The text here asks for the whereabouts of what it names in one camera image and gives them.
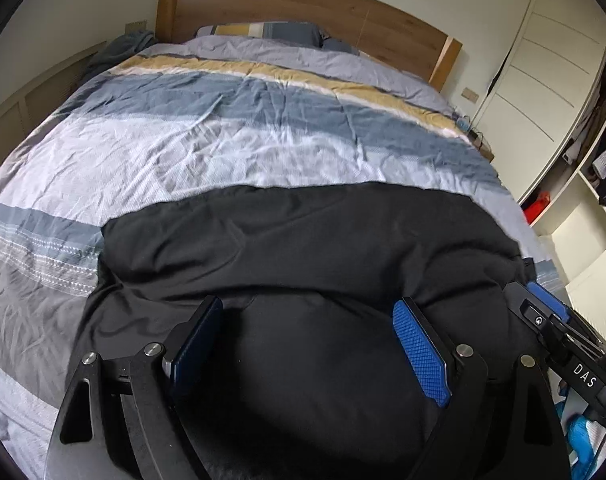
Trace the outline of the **black puffer jacket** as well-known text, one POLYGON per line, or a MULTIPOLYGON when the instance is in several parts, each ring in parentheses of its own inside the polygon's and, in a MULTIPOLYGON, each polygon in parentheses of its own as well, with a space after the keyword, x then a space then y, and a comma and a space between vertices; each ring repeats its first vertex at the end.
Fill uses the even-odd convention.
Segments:
POLYGON ((189 372, 181 420, 214 479, 565 479, 568 455, 535 336, 504 288, 520 248, 469 197, 391 184, 236 186, 161 203, 102 230, 98 284, 72 356, 128 356, 224 309, 189 372), (455 448, 428 438, 393 330, 409 298, 488 368, 455 448))

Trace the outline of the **hanging clothes in wardrobe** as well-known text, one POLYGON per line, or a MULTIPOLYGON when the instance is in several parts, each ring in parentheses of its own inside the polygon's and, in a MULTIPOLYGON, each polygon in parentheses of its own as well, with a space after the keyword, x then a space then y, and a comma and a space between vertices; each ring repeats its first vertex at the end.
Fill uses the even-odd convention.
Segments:
POLYGON ((587 185, 597 205, 606 213, 606 94, 592 110, 578 149, 574 174, 587 185))

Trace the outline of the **blue and white bag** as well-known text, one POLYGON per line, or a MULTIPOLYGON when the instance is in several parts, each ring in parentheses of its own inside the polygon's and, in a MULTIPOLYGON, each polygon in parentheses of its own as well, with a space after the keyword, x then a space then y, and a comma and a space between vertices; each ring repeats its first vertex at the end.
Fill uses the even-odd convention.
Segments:
POLYGON ((588 417, 588 403, 561 379, 554 407, 568 448, 572 479, 591 479, 606 461, 606 426, 588 417))

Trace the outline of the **red bag in wardrobe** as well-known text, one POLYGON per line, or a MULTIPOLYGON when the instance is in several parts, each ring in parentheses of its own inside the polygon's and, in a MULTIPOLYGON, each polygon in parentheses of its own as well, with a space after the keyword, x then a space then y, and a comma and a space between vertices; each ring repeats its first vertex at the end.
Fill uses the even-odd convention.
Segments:
POLYGON ((551 202, 549 192, 540 192, 535 200, 531 200, 524 209, 524 216, 528 224, 533 224, 534 221, 544 212, 551 202))

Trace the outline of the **open white wardrobe shelving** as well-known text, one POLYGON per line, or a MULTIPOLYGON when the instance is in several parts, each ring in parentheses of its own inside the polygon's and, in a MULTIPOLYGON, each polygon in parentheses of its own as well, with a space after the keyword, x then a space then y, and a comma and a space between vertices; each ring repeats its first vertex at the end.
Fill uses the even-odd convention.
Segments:
POLYGON ((550 253, 560 294, 606 340, 606 178, 595 160, 606 152, 606 57, 583 118, 536 191, 550 203, 533 228, 550 253))

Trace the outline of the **wooden bedside table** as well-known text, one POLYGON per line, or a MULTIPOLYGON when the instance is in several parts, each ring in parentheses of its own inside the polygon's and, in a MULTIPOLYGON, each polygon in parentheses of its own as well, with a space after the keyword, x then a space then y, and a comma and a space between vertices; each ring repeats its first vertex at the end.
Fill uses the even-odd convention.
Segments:
POLYGON ((484 134, 472 126, 470 117, 467 115, 459 115, 456 119, 456 125, 457 128, 467 136, 474 148, 476 148, 488 162, 493 162, 495 155, 492 148, 484 134))

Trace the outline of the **white sliding wardrobe door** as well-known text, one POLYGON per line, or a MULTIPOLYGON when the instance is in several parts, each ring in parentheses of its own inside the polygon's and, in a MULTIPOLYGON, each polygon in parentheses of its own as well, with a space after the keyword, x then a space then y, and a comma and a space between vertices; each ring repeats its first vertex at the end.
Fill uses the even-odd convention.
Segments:
POLYGON ((499 179, 516 200, 558 157, 606 57, 595 0, 530 0, 492 90, 474 116, 499 179))

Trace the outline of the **striped duvet cover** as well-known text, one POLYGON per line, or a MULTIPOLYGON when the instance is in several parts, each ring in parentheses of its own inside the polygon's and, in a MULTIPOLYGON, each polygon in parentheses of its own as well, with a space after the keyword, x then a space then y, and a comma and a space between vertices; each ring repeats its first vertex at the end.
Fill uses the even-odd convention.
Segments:
POLYGON ((551 256, 419 76, 275 40, 157 44, 87 81, 0 165, 0 442, 42 478, 102 226, 213 188, 385 182, 466 195, 551 256))

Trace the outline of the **beige radiator cover cabinet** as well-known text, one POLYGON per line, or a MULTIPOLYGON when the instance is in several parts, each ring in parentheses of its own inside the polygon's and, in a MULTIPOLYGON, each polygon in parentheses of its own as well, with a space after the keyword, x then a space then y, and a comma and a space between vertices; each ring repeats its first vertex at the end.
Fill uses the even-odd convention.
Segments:
POLYGON ((0 165, 79 87, 90 59, 106 44, 99 42, 57 63, 0 104, 0 165))

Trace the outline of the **dark blue-grey blanket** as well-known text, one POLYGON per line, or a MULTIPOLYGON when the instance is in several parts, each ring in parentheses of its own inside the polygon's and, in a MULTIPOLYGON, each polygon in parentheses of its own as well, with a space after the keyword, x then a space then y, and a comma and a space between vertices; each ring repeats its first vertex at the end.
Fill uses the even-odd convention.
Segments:
POLYGON ((113 39, 90 59, 80 79, 80 84, 85 84, 90 79, 155 44, 158 44, 158 38, 149 30, 127 32, 113 39))

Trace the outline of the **striped pillow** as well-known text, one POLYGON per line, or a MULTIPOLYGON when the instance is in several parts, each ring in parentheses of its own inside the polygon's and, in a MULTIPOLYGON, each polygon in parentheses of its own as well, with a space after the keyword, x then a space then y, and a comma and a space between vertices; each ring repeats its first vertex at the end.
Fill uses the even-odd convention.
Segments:
POLYGON ((195 36, 240 36, 272 39, 313 48, 320 48, 324 38, 323 32, 317 25, 291 21, 205 25, 196 31, 195 36))

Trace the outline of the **wooden headboard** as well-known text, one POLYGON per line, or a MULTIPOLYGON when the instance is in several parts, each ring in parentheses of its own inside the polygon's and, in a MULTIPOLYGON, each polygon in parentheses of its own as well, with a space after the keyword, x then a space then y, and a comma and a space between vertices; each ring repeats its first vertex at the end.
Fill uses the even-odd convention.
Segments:
POLYGON ((378 0, 158 0, 154 32, 180 44, 205 25, 278 20, 313 23, 439 91, 462 49, 454 37, 378 0))

